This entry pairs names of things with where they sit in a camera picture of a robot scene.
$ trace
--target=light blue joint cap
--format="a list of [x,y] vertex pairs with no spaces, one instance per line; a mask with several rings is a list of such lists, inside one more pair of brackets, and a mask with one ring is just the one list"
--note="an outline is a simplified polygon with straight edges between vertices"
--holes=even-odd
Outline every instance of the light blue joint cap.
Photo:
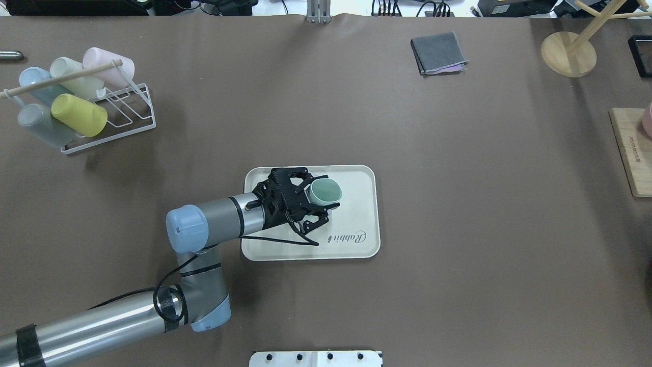
[[165,224],[168,239],[177,253],[199,251],[208,241],[208,221],[197,206],[184,205],[170,210]]
[[192,327],[192,330],[196,332],[211,330],[212,328],[224,325],[230,318],[231,305],[229,304],[229,295],[226,295],[226,298],[219,306],[200,320],[191,323],[190,327]]

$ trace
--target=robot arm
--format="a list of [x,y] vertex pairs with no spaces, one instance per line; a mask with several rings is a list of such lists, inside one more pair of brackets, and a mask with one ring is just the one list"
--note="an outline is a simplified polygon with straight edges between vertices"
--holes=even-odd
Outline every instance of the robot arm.
[[[295,185],[292,178],[302,181]],[[318,178],[304,167],[274,168],[268,180],[251,193],[172,210],[166,226],[177,252],[180,266],[175,270],[181,274],[181,284],[156,287],[153,292],[147,289],[66,319],[38,328],[28,325],[2,336],[0,367],[69,366],[174,331],[179,325],[190,323],[196,332],[219,327],[231,317],[231,308],[217,244],[285,223],[306,244],[317,244],[306,234],[327,223],[328,210],[339,206],[337,202],[325,206],[311,203],[304,189]],[[304,220],[306,215],[318,220]]]

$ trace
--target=brown tabletop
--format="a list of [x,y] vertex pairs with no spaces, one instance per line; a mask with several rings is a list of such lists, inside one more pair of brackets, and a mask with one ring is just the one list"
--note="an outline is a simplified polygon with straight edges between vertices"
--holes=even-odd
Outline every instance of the brown tabletop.
[[[227,324],[81,365],[329,348],[382,350],[386,366],[652,365],[652,202],[632,197],[608,117],[651,100],[627,39],[652,24],[608,22],[591,74],[555,74],[541,41],[586,24],[3,17],[0,48],[27,59],[0,64],[0,87],[98,46],[135,61],[158,127],[68,157],[0,102],[0,333],[154,285],[176,265],[167,211],[241,193],[251,168],[364,164],[375,257],[253,263],[227,242]],[[420,76],[410,39],[446,31],[468,70]]]

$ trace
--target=white cup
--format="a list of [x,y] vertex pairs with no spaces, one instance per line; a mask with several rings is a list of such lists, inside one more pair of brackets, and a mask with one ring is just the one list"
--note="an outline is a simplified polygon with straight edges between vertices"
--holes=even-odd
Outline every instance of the white cup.
[[[74,61],[67,57],[60,57],[50,66],[50,74],[52,78],[57,78],[82,69],[83,66],[79,61]],[[94,76],[82,76],[81,78],[62,82],[61,85],[70,89],[75,93],[75,96],[82,99],[95,98],[96,91],[104,88],[104,82]]]

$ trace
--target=yellow cup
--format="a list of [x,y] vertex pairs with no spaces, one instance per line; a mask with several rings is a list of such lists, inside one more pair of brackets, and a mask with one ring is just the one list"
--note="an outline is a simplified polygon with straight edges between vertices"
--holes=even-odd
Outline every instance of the yellow cup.
[[99,134],[108,119],[104,108],[67,93],[54,100],[50,112],[54,118],[85,136]]

